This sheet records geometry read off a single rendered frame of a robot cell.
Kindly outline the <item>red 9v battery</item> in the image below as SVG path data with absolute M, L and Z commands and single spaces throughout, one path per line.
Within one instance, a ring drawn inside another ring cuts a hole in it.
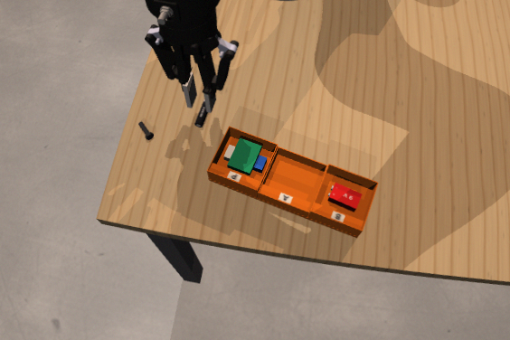
M 338 183 L 332 185 L 331 190 L 332 192 L 328 195 L 329 202 L 339 205 L 351 212 L 356 210 L 362 194 Z

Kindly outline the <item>orange three-compartment bin rack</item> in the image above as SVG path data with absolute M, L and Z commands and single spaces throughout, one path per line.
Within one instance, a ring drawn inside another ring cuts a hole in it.
M 260 156 L 267 158 L 262 173 L 252 170 L 246 175 L 227 167 L 225 152 L 240 138 L 262 146 Z M 371 179 L 322 164 L 234 127 L 223 137 L 207 174 L 209 181 L 355 238 L 364 229 L 378 186 Z M 362 194 L 354 212 L 328 201 L 335 183 Z

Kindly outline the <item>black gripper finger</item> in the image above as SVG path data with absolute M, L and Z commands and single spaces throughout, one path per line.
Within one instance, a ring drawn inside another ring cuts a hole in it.
M 213 111 L 213 106 L 216 101 L 216 91 L 222 90 L 224 87 L 225 81 L 228 77 L 231 61 L 233 60 L 239 47 L 239 43 L 237 41 L 233 40 L 226 42 L 218 35 L 215 35 L 215 37 L 219 41 L 217 48 L 219 49 L 219 57 L 221 58 L 219 62 L 217 78 L 213 65 L 212 54 L 209 52 L 207 55 L 203 56 L 201 46 L 198 43 L 193 44 L 190 48 L 194 57 L 194 62 L 197 63 L 202 78 L 205 107 L 206 112 L 209 113 L 212 113 Z
M 173 43 L 173 49 L 159 34 L 159 27 L 152 24 L 146 42 L 154 49 L 168 79 L 178 79 L 184 92 L 186 105 L 192 108 L 196 99 L 194 74 L 191 72 L 191 55 L 184 54 L 183 45 Z M 174 57 L 175 56 L 175 57 Z

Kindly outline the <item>blue and white eraser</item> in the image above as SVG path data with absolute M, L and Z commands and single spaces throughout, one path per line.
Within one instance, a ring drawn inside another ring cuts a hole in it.
M 234 149 L 235 149 L 235 146 L 232 146 L 232 145 L 228 146 L 228 148 L 227 148 L 227 150 L 225 152 L 225 155 L 224 155 L 224 160 L 226 160 L 226 161 L 230 160 L 231 155 L 232 155 Z M 267 158 L 265 156 L 260 156 L 259 155 L 259 157 L 258 157 L 258 159 L 256 161 L 256 164 L 255 164 L 255 166 L 253 167 L 252 170 L 254 170 L 256 172 L 259 172 L 259 173 L 262 173 L 266 163 L 267 163 Z

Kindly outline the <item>black aa battery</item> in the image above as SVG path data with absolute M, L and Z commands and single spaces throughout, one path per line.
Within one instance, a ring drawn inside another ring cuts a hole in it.
M 201 109 L 199 111 L 199 114 L 198 114 L 197 119 L 196 119 L 194 124 L 197 127 L 202 128 L 203 127 L 203 123 L 204 123 L 204 121 L 205 121 L 205 119 L 207 117 L 207 114 L 208 114 L 208 112 L 206 112 L 205 103 L 203 101 L 203 104 L 201 106 Z

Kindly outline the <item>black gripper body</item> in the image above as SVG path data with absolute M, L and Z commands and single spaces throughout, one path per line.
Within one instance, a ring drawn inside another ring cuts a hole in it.
M 189 23 L 166 22 L 164 25 L 158 24 L 158 26 L 160 36 L 171 46 L 173 43 L 178 45 L 191 44 L 183 45 L 184 54 L 193 55 L 190 48 L 192 44 L 198 43 L 201 46 L 203 56 L 205 56 L 219 45 L 215 35 L 222 38 L 217 29 L 216 8 L 205 17 Z

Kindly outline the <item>black bolt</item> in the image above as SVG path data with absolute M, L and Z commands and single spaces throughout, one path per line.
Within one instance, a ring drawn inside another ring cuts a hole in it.
M 146 140 L 150 140 L 153 138 L 154 134 L 152 132 L 149 132 L 144 123 L 141 121 L 138 123 L 138 125 L 142 128 L 144 133 L 146 134 Z

